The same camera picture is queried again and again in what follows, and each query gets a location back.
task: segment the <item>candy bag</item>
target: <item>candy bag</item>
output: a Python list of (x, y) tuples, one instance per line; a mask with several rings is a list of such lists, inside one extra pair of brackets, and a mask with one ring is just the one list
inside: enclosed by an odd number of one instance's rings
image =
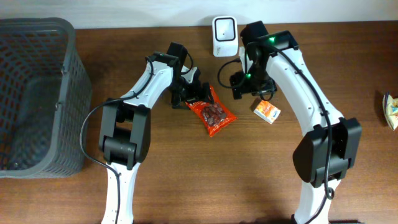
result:
[(187, 103), (187, 106), (200, 117), (210, 137), (213, 137), (223, 127), (236, 120), (237, 117), (220, 102), (220, 99), (218, 99), (211, 85), (210, 92), (214, 99), (213, 104), (198, 101), (195, 103)]

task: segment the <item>white wall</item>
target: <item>white wall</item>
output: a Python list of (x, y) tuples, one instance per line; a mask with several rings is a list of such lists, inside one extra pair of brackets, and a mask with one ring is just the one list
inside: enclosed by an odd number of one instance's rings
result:
[(398, 20), (398, 0), (0, 0), (0, 18), (61, 17), (75, 28)]

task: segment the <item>red packet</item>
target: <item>red packet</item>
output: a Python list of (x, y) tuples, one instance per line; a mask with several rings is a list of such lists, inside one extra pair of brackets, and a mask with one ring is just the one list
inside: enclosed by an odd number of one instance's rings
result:
[(220, 102), (220, 99), (211, 85), (210, 91), (214, 99), (213, 104), (199, 101), (187, 103), (187, 106), (200, 117), (210, 137), (213, 137), (223, 127), (236, 120), (237, 117)]

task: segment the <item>gray plastic bin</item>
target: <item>gray plastic bin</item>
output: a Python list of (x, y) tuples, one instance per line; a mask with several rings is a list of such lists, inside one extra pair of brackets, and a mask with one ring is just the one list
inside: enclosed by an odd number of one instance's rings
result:
[(79, 172), (91, 83), (75, 30), (58, 18), (0, 20), (0, 178)]

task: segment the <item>wooden tabletop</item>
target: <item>wooden tabletop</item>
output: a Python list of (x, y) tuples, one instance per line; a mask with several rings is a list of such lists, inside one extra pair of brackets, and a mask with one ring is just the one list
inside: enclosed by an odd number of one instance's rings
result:
[[(398, 22), (273, 24), (300, 44), (308, 69), (333, 105), (363, 127), (356, 164), (336, 190), (330, 220), (397, 223), (397, 131), (382, 114), (382, 95), (398, 96)], [(292, 153), (302, 139), (284, 94), (271, 101), (282, 110), (268, 124), (250, 109), (251, 95), (233, 100), (216, 73), (232, 58), (212, 54), (211, 27), (78, 30), (76, 46), (93, 84), (91, 105), (119, 97), (135, 84), (144, 56), (186, 46), (222, 103), (238, 120), (210, 138), (188, 110), (159, 99), (152, 110), (151, 144), (134, 192), (137, 223), (271, 223), (290, 218), (299, 204), (301, 180)], [(241, 69), (223, 70), (223, 81)], [(90, 120), (88, 151), (98, 159), (101, 113)], [(0, 179), (0, 223), (100, 223), (106, 171), (86, 161), (67, 179)]]

